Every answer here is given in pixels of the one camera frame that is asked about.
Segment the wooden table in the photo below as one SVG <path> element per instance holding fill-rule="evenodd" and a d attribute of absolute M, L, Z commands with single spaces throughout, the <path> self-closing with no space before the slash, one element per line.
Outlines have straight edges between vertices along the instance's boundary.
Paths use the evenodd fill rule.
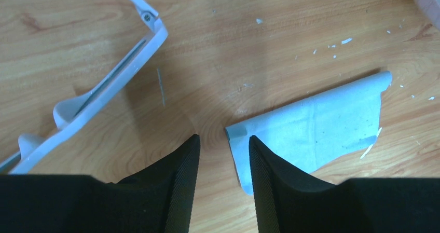
<path fill-rule="evenodd" d="M 253 197 L 239 186 L 224 128 L 390 70 L 377 144 L 362 160 L 364 150 L 314 175 L 333 183 L 440 176 L 440 34 L 412 0 L 147 1 L 168 28 L 165 44 L 32 173 L 117 182 L 198 133 L 190 231 L 256 232 Z M 94 87 L 147 27 L 128 0 L 0 0 L 0 10 L 4 160 L 21 133 L 54 133 L 53 106 Z"/>

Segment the folded blue fabric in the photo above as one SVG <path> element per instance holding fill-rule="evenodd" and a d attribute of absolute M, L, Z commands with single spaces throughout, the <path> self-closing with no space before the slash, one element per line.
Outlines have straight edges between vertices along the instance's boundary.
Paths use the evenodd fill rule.
<path fill-rule="evenodd" d="M 391 84 L 381 72 L 226 128 L 241 187 L 253 194 L 249 137 L 305 172 L 374 144 L 380 94 Z"/>

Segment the light blue towel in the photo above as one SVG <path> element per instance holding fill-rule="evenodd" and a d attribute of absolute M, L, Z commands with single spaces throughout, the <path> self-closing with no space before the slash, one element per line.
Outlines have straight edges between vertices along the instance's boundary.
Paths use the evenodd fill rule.
<path fill-rule="evenodd" d="M 241 187 L 253 194 L 249 137 L 305 172 L 376 141 L 380 94 L 391 84 L 381 72 L 226 128 Z"/>

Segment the wood grain surface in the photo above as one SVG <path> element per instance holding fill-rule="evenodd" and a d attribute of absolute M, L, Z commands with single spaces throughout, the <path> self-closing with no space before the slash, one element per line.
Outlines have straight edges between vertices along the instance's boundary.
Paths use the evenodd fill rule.
<path fill-rule="evenodd" d="M 413 0 L 147 1 L 169 38 L 32 173 L 118 182 L 198 133 L 190 232 L 256 232 L 253 197 L 239 186 L 224 128 L 390 70 L 371 152 L 314 175 L 335 184 L 440 176 L 440 33 Z M 0 11 L 0 160 L 18 150 L 21 133 L 51 135 L 53 106 L 94 87 L 148 30 L 128 0 L 0 0 Z"/>

